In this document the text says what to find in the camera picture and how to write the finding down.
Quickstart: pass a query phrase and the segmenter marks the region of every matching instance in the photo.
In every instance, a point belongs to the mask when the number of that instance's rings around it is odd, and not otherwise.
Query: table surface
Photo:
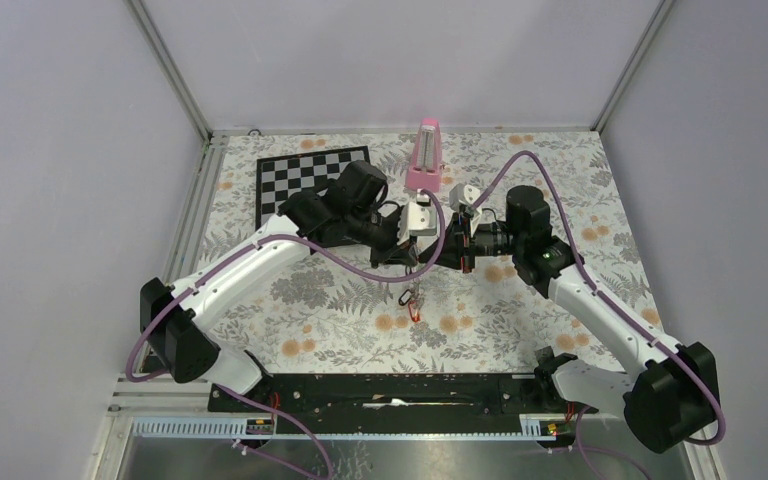
[[[415,135],[281,135],[232,137],[202,241],[199,268],[254,232],[258,158],[367,145],[372,164],[390,179],[390,199],[403,203],[406,157]],[[646,320],[661,327],[649,283],[628,227],[598,134],[444,134],[446,169],[439,194],[460,182],[484,188],[517,151],[543,160],[563,199],[579,248],[605,283]],[[511,168],[488,199],[504,217],[505,192],[543,189],[555,233],[565,238],[545,182],[527,158]],[[451,211],[446,207],[447,218]],[[368,268],[366,247],[333,250]],[[402,267],[378,273],[403,274]],[[613,355],[579,320],[543,299],[517,276],[510,258],[484,258],[470,275],[433,268],[422,279],[422,321],[412,323],[397,299],[405,284],[365,281],[321,256],[277,274],[230,309],[211,332],[223,348],[249,350],[271,372],[528,372],[534,351],[552,346],[603,368]]]

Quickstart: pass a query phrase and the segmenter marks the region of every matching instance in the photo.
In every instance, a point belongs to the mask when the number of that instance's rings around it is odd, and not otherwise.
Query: pink cable
[[[646,339],[648,342],[653,342],[655,340],[655,336],[649,333],[643,326],[638,324],[634,321],[634,319],[631,318],[630,315],[628,315],[625,310],[620,307],[616,302],[611,300],[610,297],[608,297],[604,292],[599,291],[599,287],[596,284],[596,281],[590,276],[589,273],[587,273],[587,270],[584,269],[584,263],[581,261],[581,255],[578,253],[578,247],[575,244],[575,238],[572,234],[572,229],[569,225],[569,220],[567,219],[567,215],[564,212],[564,206],[561,203],[561,196],[558,195],[558,191],[555,188],[555,184],[552,182],[551,177],[549,177],[549,172],[546,171],[546,167],[543,166],[543,163],[540,161],[539,158],[537,158],[537,155],[535,155],[533,152],[530,152],[528,150],[523,150],[521,152],[517,152],[508,160],[505,165],[502,167],[502,169],[499,171],[499,173],[496,175],[496,178],[493,179],[492,182],[490,182],[490,185],[487,187],[487,189],[481,194],[481,196],[478,197],[478,200],[475,201],[473,204],[473,207],[478,207],[482,203],[484,203],[485,200],[487,200],[487,197],[490,196],[490,193],[493,192],[493,190],[496,188],[496,186],[499,184],[499,182],[502,181],[502,177],[505,176],[505,174],[508,172],[508,169],[511,168],[511,166],[521,157],[528,156],[531,158],[532,161],[534,161],[534,164],[537,165],[537,168],[540,170],[540,173],[543,175],[543,178],[546,180],[546,185],[549,187],[549,191],[552,192],[552,198],[555,199],[555,204],[558,206],[558,215],[561,218],[561,223],[564,227],[564,232],[567,235],[567,240],[570,244],[570,249],[572,250],[572,256],[575,260],[576,268],[578,269],[579,273],[581,274],[582,278],[584,279],[585,283],[590,287],[590,289],[593,291],[593,293],[598,296],[600,299],[602,299],[605,304],[614,311],[617,315],[619,315],[620,318],[625,321],[631,328],[633,328],[640,336]],[[723,414],[723,409],[720,407],[720,402],[717,401],[717,398],[714,396],[713,392],[708,388],[707,385],[705,385],[705,382],[702,381],[702,379],[699,378],[698,375],[696,375],[696,372],[694,372],[681,358],[678,357],[675,353],[672,352],[666,345],[662,344],[661,342],[654,342],[654,344],[658,347],[661,352],[663,352],[667,357],[670,358],[673,362],[675,362],[676,365],[690,378],[691,381],[696,385],[697,388],[699,388],[699,391],[702,392],[702,395],[705,397],[705,399],[708,401],[708,403],[711,405],[711,408],[714,410],[714,415],[717,417],[717,434],[714,435],[711,439],[708,440],[697,440],[695,438],[688,438],[686,441],[688,443],[692,443],[694,445],[715,445],[717,443],[720,443],[722,441],[723,437],[726,434],[726,419],[725,415]]]
[[[278,458],[275,455],[271,455],[266,452],[261,452],[258,449],[255,448],[249,448],[246,449],[246,452],[251,452],[259,457],[265,458],[267,460],[272,460],[275,463],[281,464],[290,470],[293,470],[294,472],[300,473],[306,477],[313,478],[316,480],[330,480],[331,478],[334,478],[334,464],[331,462],[331,457],[328,456],[328,452],[325,451],[325,445],[322,444],[322,442],[316,438],[316,435],[313,434],[313,432],[310,431],[309,428],[307,428],[302,422],[298,421],[295,417],[290,415],[289,413],[284,413],[281,410],[278,410],[276,408],[268,407],[262,403],[257,403],[254,400],[248,399],[239,393],[231,390],[228,387],[225,387],[223,385],[216,385],[220,390],[227,393],[228,395],[235,398],[237,401],[243,402],[246,405],[252,406],[254,408],[263,410],[264,412],[271,413],[273,415],[278,415],[279,417],[283,417],[286,420],[288,420],[293,425],[297,426],[299,430],[304,432],[305,435],[310,437],[311,440],[313,440],[313,443],[316,445],[316,448],[319,449],[319,452],[322,453],[322,456],[325,458],[325,466],[328,468],[328,476],[326,477],[320,477],[319,475],[316,475],[315,473],[308,472],[306,470],[303,470],[301,467],[297,467],[296,465],[293,465],[292,463],[284,460],[283,458]]]
[[[163,310],[161,310],[160,313],[158,313],[157,316],[154,317],[151,323],[148,324],[146,329],[143,330],[143,333],[137,339],[137,343],[135,343],[134,347],[131,349],[131,353],[128,354],[128,362],[125,364],[125,377],[129,381],[134,383],[146,382],[148,380],[151,380],[152,378],[158,377],[168,372],[168,370],[166,369],[160,369],[160,370],[155,370],[154,372],[151,372],[149,374],[143,375],[141,377],[138,377],[134,375],[134,363],[137,360],[137,355],[140,354],[140,350],[142,350],[143,348],[143,344],[145,344],[146,340],[148,340],[149,335],[151,335],[154,329],[157,328],[157,325],[161,321],[163,321],[164,318],[166,318],[166,315],[168,315],[173,308],[177,307],[181,302],[184,301],[185,298],[189,297],[191,293],[193,293],[192,288],[188,288],[183,292],[181,292],[180,295],[178,295],[171,302],[169,302],[169,305],[166,305],[165,307],[163,307]]]
[[[581,437],[581,419],[584,416],[584,412],[589,410],[590,407],[584,407],[581,409],[581,411],[578,412],[578,416],[576,416],[575,419],[575,447],[578,449],[579,453],[581,453],[581,458],[584,459],[584,463],[587,464],[588,467],[590,467],[590,470],[593,471],[593,473],[599,477],[601,480],[606,480],[605,477],[599,473],[599,470],[596,470],[596,467],[590,462],[590,458],[587,457],[586,452],[592,452],[592,453],[601,453],[603,455],[610,455],[617,460],[623,460],[625,462],[630,463],[634,468],[636,468],[640,473],[643,474],[644,477],[646,477],[646,480],[652,480],[652,475],[649,474],[649,472],[646,470],[645,467],[643,467],[643,464],[635,460],[629,455],[626,455],[622,452],[618,452],[616,450],[611,450],[608,448],[599,448],[599,447],[588,447],[584,445],[584,440]],[[551,453],[551,454],[558,454],[558,453],[572,453],[572,448],[548,448],[546,450],[532,450],[529,452],[524,452],[525,455],[539,455],[544,452]]]

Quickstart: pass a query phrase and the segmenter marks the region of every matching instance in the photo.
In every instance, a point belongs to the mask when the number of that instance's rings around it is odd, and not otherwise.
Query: chessboard
[[[369,149],[350,147],[258,159],[255,228],[266,223],[290,195],[305,188],[323,187],[356,160],[369,162]]]

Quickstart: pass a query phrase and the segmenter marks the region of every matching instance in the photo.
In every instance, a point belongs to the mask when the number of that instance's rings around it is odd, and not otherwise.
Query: white wall
[[[588,126],[658,0],[147,0],[216,129]]]
[[[717,357],[729,479],[768,478],[768,2],[678,2],[604,141],[661,317]]]
[[[199,143],[123,1],[0,2],[0,479],[83,473]]]

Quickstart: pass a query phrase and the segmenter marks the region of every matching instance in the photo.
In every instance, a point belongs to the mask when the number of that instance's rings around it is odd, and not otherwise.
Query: purple cable
[[[259,456],[259,457],[265,458],[267,460],[272,460],[275,463],[279,463],[279,464],[289,468],[290,470],[293,470],[294,472],[300,473],[300,474],[302,474],[302,475],[304,475],[306,477],[309,477],[309,478],[313,478],[313,479],[316,479],[316,480],[330,480],[331,478],[334,478],[334,464],[331,462],[331,457],[328,456],[328,452],[325,451],[325,445],[323,445],[322,442],[318,438],[316,438],[316,435],[314,435],[313,432],[310,431],[310,429],[308,429],[306,426],[304,426],[304,424],[302,422],[296,420],[289,413],[284,413],[281,410],[278,410],[278,409],[275,409],[275,408],[272,408],[272,407],[268,407],[268,406],[266,406],[266,405],[264,405],[262,403],[257,403],[254,400],[250,400],[250,399],[240,395],[239,393],[231,390],[230,388],[227,388],[227,387],[222,386],[222,385],[216,385],[216,386],[219,389],[221,389],[223,392],[225,392],[228,395],[234,397],[238,401],[245,403],[246,405],[249,405],[251,407],[257,408],[259,410],[263,410],[264,412],[271,413],[273,415],[278,415],[279,417],[285,418],[290,423],[292,423],[293,425],[297,426],[299,428],[299,430],[304,432],[305,435],[307,435],[308,437],[310,437],[311,440],[313,440],[313,443],[316,445],[316,448],[319,449],[320,453],[322,453],[322,456],[325,458],[325,466],[326,466],[326,468],[328,468],[328,476],[320,477],[319,475],[316,475],[314,473],[302,470],[300,467],[297,467],[297,466],[293,465],[292,463],[290,463],[290,462],[288,462],[288,461],[286,461],[286,460],[284,460],[282,458],[278,458],[275,455],[271,455],[271,454],[266,453],[266,452],[261,452],[260,450],[257,450],[257,449],[254,449],[254,448],[246,449],[246,452],[251,452],[251,453],[253,453],[253,454],[255,454],[255,455]]]
[[[584,407],[581,409],[581,411],[578,412],[578,416],[575,418],[575,446],[578,448],[579,453],[581,453],[581,458],[584,459],[584,462],[587,464],[588,467],[590,467],[590,470],[593,471],[593,473],[599,477],[601,480],[606,480],[605,477],[599,473],[599,470],[596,470],[596,467],[590,462],[590,459],[587,457],[586,452],[593,452],[593,453],[601,453],[603,455],[610,455],[618,460],[623,460],[631,465],[634,466],[640,473],[643,474],[644,477],[646,477],[646,480],[652,480],[652,476],[649,474],[648,471],[646,471],[646,468],[643,467],[643,465],[638,462],[637,460],[631,458],[630,456],[618,452],[616,450],[610,450],[608,448],[599,448],[599,447],[587,447],[584,445],[584,441],[581,438],[581,419],[584,416],[584,412],[589,410],[590,407]],[[547,449],[548,453],[571,453],[571,448],[549,448]],[[537,455],[543,453],[543,450],[534,450],[531,452],[525,452],[526,455]]]
[[[431,255],[431,259],[429,259],[428,263],[426,263],[422,268],[419,270],[404,275],[401,277],[382,277],[380,275],[375,275],[373,273],[365,272],[354,265],[350,265],[346,263],[343,259],[337,257],[333,253],[329,252],[328,250],[320,247],[319,245],[311,242],[310,240],[299,238],[294,235],[284,235],[284,234],[276,234],[276,235],[270,235],[264,239],[262,239],[259,242],[259,245],[265,245],[270,242],[275,241],[290,241],[290,242],[296,242],[299,244],[302,244],[311,250],[318,252],[331,260],[332,262],[336,263],[337,265],[340,265],[341,267],[345,268],[346,270],[355,273],[357,275],[360,275],[363,278],[382,282],[382,283],[403,283],[403,282],[409,282],[415,278],[418,278],[421,275],[424,275],[425,272],[430,270],[435,263],[437,263],[437,259],[440,257],[440,253],[443,251],[443,235],[445,235],[446,232],[446,214],[443,213],[443,207],[440,205],[440,201],[437,200],[437,197],[434,196],[433,193],[421,190],[421,192],[428,195],[428,198],[431,199],[431,203],[434,204],[434,208],[437,210],[437,223],[438,223],[438,229],[440,230],[440,234],[437,238],[437,247],[434,249],[434,253]],[[204,286],[208,281],[210,281],[211,278],[215,277],[219,272],[224,270],[228,267],[228,265],[234,263],[237,261],[240,257],[243,255],[246,255],[247,253],[251,252],[255,249],[255,245],[247,245],[246,247],[242,248],[240,251],[234,253],[230,257],[226,258],[222,262],[220,262],[218,265],[210,269],[207,273],[205,273],[201,278],[196,280],[196,287],[202,287]],[[146,329],[143,331],[142,335],[140,335],[140,338],[137,339],[137,343],[134,344],[134,348],[131,349],[131,353],[128,355],[128,362],[125,364],[125,377],[128,378],[131,382],[145,382],[146,380],[151,380],[152,378],[155,378],[159,375],[163,375],[164,373],[167,373],[167,370],[157,370],[154,372],[151,372],[147,375],[143,375],[141,377],[137,377],[134,375],[134,363],[137,360],[137,356],[140,353],[140,350],[143,348],[143,344],[148,340],[149,335],[151,335],[151,332],[154,331],[155,328],[157,328],[157,325],[163,321],[164,318],[166,318],[166,315],[169,314],[169,312],[172,311],[173,308],[178,306],[184,299],[189,297],[193,293],[193,290],[191,288],[187,288],[183,292],[181,292],[180,295],[175,297],[175,299],[172,300],[172,302],[163,308],[163,310],[160,311],[160,313],[157,314],[156,317],[151,321],[151,323],[148,324]]]
[[[593,291],[593,293],[598,296],[600,299],[602,299],[605,304],[611,308],[611,310],[614,311],[617,315],[619,315],[620,318],[623,319],[631,328],[633,328],[640,336],[646,339],[647,342],[653,343],[654,345],[663,352],[670,360],[675,362],[676,365],[690,378],[691,381],[696,385],[697,388],[699,388],[699,391],[702,392],[702,395],[705,397],[705,400],[708,401],[708,403],[711,405],[711,408],[714,410],[714,415],[717,417],[717,434],[714,435],[712,438],[707,440],[697,440],[695,438],[688,438],[686,441],[688,443],[692,443],[694,445],[715,445],[717,443],[720,443],[720,441],[723,439],[723,437],[726,434],[726,419],[723,414],[723,409],[720,407],[720,402],[717,401],[717,398],[714,396],[714,394],[711,392],[711,390],[708,388],[707,385],[702,381],[702,379],[699,378],[698,375],[686,364],[684,361],[678,357],[675,353],[672,352],[666,345],[662,344],[661,342],[655,341],[655,336],[649,333],[643,326],[638,324],[634,321],[634,319],[631,318],[629,314],[627,314],[622,307],[620,307],[616,302],[611,300],[610,297],[608,297],[604,292],[599,291],[599,287],[596,284],[596,281],[590,276],[589,273],[587,273],[587,270],[584,269],[584,263],[581,261],[581,256],[578,253],[578,247],[575,244],[575,238],[572,234],[572,229],[569,225],[569,220],[567,219],[567,215],[564,212],[564,206],[561,203],[561,196],[558,195],[557,189],[555,189],[555,184],[552,182],[552,179],[549,177],[549,173],[546,171],[546,167],[543,166],[543,163],[540,161],[539,158],[537,158],[537,155],[534,153],[523,150],[521,152],[518,152],[514,154],[510,158],[510,160],[505,163],[505,165],[502,167],[502,170],[499,171],[499,174],[496,175],[496,178],[493,179],[492,182],[490,182],[490,185],[487,187],[487,189],[478,197],[478,200],[473,203],[473,207],[479,207],[482,203],[484,203],[485,200],[487,200],[487,197],[490,196],[490,193],[493,192],[493,190],[496,188],[496,185],[499,184],[500,181],[502,181],[502,177],[505,176],[505,174],[508,172],[508,169],[511,168],[511,166],[521,157],[528,156],[531,158],[531,160],[534,161],[534,164],[537,165],[537,168],[540,170],[541,175],[543,175],[543,178],[546,180],[546,185],[549,187],[549,191],[552,192],[552,198],[555,200],[555,204],[558,206],[558,216],[561,218],[561,223],[564,227],[564,232],[567,235],[567,240],[570,244],[570,249],[572,250],[572,257],[575,260],[576,268],[578,269],[578,272],[581,274],[581,277],[584,279],[585,283],[590,287],[590,289]]]

